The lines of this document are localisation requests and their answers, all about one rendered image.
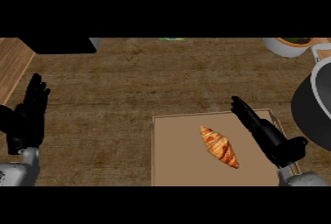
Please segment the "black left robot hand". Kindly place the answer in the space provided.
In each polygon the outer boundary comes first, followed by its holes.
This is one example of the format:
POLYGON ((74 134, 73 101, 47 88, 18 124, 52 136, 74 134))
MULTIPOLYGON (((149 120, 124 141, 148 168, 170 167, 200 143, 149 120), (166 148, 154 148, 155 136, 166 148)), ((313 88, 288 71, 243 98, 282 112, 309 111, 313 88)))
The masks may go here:
POLYGON ((36 73, 25 90, 24 102, 11 109, 0 105, 0 131, 6 133, 8 154, 18 155, 28 147, 39 147, 45 139, 45 115, 50 89, 36 73))

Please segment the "black appliance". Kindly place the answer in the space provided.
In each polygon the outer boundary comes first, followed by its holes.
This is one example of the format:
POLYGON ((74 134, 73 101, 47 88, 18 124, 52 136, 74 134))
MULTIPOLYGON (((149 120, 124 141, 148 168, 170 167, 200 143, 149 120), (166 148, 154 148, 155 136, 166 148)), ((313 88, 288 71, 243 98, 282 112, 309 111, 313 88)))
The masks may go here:
POLYGON ((21 38, 37 54, 95 53, 101 38, 21 38))

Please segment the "white plant pot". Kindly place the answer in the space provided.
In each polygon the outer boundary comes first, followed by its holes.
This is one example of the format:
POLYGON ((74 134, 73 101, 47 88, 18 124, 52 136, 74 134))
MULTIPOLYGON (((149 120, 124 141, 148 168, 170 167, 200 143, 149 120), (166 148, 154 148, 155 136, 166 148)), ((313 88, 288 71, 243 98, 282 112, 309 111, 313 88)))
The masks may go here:
POLYGON ((263 38, 263 45, 279 56, 299 57, 309 47, 316 47, 316 57, 324 59, 331 57, 331 41, 328 38, 311 38, 306 44, 296 44, 282 38, 263 38))

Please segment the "pale wooden cabinet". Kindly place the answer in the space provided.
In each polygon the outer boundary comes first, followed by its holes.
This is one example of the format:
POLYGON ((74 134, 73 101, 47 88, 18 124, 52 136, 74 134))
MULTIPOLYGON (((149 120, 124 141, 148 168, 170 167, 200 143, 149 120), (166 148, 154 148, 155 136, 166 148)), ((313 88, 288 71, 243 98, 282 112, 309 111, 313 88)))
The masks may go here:
POLYGON ((6 105, 36 52, 19 38, 0 38, 0 104, 6 105))

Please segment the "brown wooden tray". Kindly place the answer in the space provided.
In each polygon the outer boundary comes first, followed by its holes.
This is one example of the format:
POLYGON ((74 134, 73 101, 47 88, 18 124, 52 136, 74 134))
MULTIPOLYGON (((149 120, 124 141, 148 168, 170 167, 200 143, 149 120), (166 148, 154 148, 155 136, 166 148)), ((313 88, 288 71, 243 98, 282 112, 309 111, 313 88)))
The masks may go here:
POLYGON ((277 186, 279 175, 297 175, 297 165, 277 170, 237 115, 213 112, 152 118, 151 184, 154 186, 277 186), (229 138, 238 168, 207 151, 200 127, 229 138))

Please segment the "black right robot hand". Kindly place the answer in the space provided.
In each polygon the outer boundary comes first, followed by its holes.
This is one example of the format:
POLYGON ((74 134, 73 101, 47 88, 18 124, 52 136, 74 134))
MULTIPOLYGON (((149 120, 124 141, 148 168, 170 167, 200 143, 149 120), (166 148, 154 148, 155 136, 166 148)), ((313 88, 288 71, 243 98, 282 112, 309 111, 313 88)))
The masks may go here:
POLYGON ((306 156, 306 138, 297 136, 287 139, 281 130, 259 117, 238 96, 232 97, 232 112, 248 129, 263 154, 278 168, 285 168, 306 156))

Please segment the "golden brown croissant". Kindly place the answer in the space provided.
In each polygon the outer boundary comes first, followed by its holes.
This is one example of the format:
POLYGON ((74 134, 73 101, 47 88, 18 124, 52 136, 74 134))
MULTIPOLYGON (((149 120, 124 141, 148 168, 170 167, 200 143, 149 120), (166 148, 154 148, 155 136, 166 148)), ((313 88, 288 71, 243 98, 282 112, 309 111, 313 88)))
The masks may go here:
POLYGON ((240 168, 229 138, 206 126, 200 127, 201 140, 211 155, 232 168, 240 168))

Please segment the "dark grey pot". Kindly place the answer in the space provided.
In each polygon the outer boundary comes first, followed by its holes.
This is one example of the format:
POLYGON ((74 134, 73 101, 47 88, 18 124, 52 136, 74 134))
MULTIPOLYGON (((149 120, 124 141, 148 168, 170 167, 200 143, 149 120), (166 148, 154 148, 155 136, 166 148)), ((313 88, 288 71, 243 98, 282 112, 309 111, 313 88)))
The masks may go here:
POLYGON ((331 57, 306 76, 291 100, 294 122, 311 141, 331 151, 331 57))

